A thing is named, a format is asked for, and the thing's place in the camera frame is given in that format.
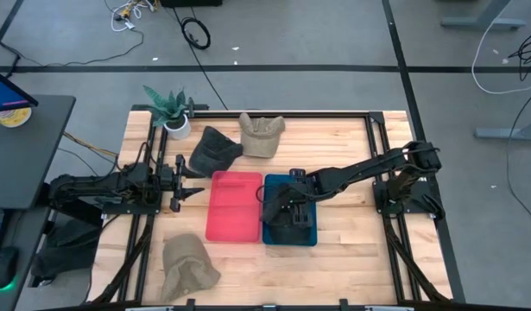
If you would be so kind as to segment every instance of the gray floor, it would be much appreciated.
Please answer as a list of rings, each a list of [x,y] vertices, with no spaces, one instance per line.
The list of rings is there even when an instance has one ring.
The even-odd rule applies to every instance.
[[[110,5],[122,4],[109,0]],[[395,21],[410,66],[469,66],[481,33],[443,29],[442,16],[477,14],[486,1],[393,0]],[[13,3],[0,0],[0,25]],[[179,10],[182,16],[188,10]],[[197,8],[212,32],[212,47],[198,52],[205,65],[349,64],[395,65],[379,1],[225,0]],[[531,33],[531,0],[514,1],[504,14],[527,21],[515,32],[490,33],[478,65],[503,66]],[[135,20],[144,45],[102,65],[194,65],[174,21],[158,11]],[[139,38],[114,33],[100,1],[25,1],[4,41],[41,63],[89,60],[124,51]],[[0,49],[0,65],[11,56]],[[33,65],[22,60],[22,66]],[[515,66],[510,60],[506,66]],[[406,110],[398,73],[209,73],[230,108]],[[516,74],[480,74],[494,91],[519,85]],[[67,130],[98,146],[119,150],[129,108],[147,103],[142,84],[160,92],[182,87],[198,103],[221,109],[201,73],[23,73],[12,80],[27,92],[69,94],[78,102]],[[505,180],[505,142],[478,141],[477,126],[510,126],[531,92],[489,95],[468,73],[411,75],[427,138],[441,148],[442,199],[468,302],[531,307],[531,219],[510,196]],[[520,125],[531,121],[531,107]],[[99,173],[109,163],[70,142]],[[513,143],[511,177],[531,208],[531,143]],[[58,153],[48,178],[88,174],[78,160]],[[26,289],[18,310],[78,304],[87,271],[59,277],[43,289]]]

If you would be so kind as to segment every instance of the white pot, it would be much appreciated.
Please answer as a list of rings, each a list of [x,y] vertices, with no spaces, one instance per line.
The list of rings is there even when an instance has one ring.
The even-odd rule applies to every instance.
[[[185,139],[190,135],[190,131],[192,130],[190,128],[190,123],[188,123],[188,117],[186,115],[183,115],[185,118],[185,123],[179,128],[179,129],[170,129],[168,128],[168,124],[164,124],[163,127],[165,127],[166,130],[168,130],[169,135],[176,140]]]

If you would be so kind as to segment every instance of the black desk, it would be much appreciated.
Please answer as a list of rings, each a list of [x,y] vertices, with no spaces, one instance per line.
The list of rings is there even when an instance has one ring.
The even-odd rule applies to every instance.
[[[50,208],[34,204],[75,103],[71,96],[34,97],[39,106],[26,124],[16,129],[0,125],[0,208],[28,208],[12,212],[3,236],[1,247],[14,245],[20,253],[14,286],[0,290],[0,311],[16,307],[47,225]]]

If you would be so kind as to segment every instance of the white cable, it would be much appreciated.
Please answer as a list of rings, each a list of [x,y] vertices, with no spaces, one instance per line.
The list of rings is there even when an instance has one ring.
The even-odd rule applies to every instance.
[[[509,94],[509,93],[512,93],[512,92],[523,92],[523,91],[531,90],[531,86],[525,87],[525,88],[522,88],[522,89],[500,91],[500,92],[486,90],[485,88],[483,88],[480,85],[480,83],[478,82],[478,80],[476,78],[476,74],[474,73],[474,67],[476,66],[476,61],[478,59],[478,55],[480,54],[480,48],[482,47],[482,43],[484,43],[484,38],[486,37],[486,35],[490,31],[491,26],[493,26],[493,24],[499,18],[499,16],[501,16],[501,14],[503,14],[503,12],[509,7],[509,4],[510,4],[510,2],[507,3],[507,5],[503,8],[503,10],[501,10],[499,15],[497,15],[496,18],[494,18],[493,21],[491,21],[490,26],[486,29],[486,31],[484,32],[484,35],[482,35],[482,39],[480,39],[480,43],[478,44],[478,49],[476,50],[476,55],[474,56],[474,61],[472,62],[472,68],[471,68],[472,78],[474,78],[474,82],[476,82],[476,85],[480,88],[480,90],[482,90],[484,92],[487,92],[488,94],[501,95],[501,94]]]
[[[121,29],[116,29],[115,27],[113,27],[113,24],[114,24],[114,21],[115,21],[115,18],[114,18],[114,17],[115,17],[116,14],[117,14],[116,12],[119,11],[121,8],[124,8],[124,7],[126,7],[126,6],[128,6],[128,5],[130,5],[130,4],[131,4],[131,1],[129,0],[126,4],[124,4],[124,5],[120,6],[120,7],[115,8],[115,9],[111,12],[111,30],[113,30],[113,31],[115,31],[115,32],[122,32],[122,31],[124,31],[124,30],[129,29],[129,27],[127,27],[127,26],[125,26],[125,27],[123,27],[123,28],[121,28]],[[140,7],[140,8],[147,8],[148,6],[147,6],[147,5],[144,5],[144,4],[139,4],[139,3],[138,3],[138,4],[135,4],[135,6],[133,6],[133,8],[131,9],[131,11],[135,14],[136,19],[141,19],[141,17],[142,17],[142,12],[140,11],[140,9],[138,9],[139,7]]]

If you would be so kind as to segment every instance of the blue tray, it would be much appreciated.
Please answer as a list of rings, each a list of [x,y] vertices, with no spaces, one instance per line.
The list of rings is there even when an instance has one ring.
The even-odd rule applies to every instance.
[[[273,196],[272,187],[267,187],[270,185],[279,185],[284,182],[292,182],[294,179],[290,175],[278,175],[278,174],[269,174],[265,176],[265,188],[263,192],[263,200],[270,200]],[[271,237],[271,230],[275,230],[274,227],[271,227],[263,223],[263,242],[267,245],[297,245],[297,246],[315,246],[317,244],[317,207],[315,203],[310,204],[311,216],[313,219],[313,226],[310,228],[309,239],[301,244],[286,244],[286,243],[276,243]]]

